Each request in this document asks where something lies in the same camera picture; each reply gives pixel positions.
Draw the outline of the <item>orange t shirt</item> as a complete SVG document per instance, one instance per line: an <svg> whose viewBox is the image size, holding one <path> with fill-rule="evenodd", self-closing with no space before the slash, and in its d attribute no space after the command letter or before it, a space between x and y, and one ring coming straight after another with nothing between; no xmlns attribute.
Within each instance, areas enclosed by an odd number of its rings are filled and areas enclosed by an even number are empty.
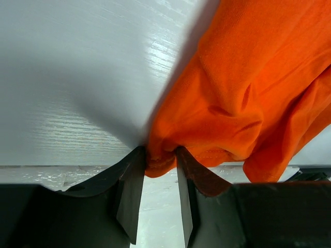
<svg viewBox="0 0 331 248"><path fill-rule="evenodd" d="M153 121L146 175L173 169L183 146L276 182L329 124L330 1L221 1Z"/></svg>

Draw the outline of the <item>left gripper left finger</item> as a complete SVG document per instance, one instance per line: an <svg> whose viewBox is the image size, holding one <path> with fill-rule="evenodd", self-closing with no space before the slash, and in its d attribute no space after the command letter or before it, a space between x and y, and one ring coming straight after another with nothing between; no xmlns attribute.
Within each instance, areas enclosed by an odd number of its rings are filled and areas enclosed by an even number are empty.
<svg viewBox="0 0 331 248"><path fill-rule="evenodd" d="M130 247L137 241L145 148L70 187L1 185L1 247Z"/></svg>

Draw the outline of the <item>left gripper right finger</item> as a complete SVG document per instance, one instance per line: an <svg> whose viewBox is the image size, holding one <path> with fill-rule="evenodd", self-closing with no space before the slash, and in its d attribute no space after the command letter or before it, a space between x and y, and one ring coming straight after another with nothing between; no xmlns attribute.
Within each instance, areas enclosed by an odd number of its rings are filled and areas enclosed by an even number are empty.
<svg viewBox="0 0 331 248"><path fill-rule="evenodd" d="M232 184L176 150L186 247L330 247L330 167Z"/></svg>

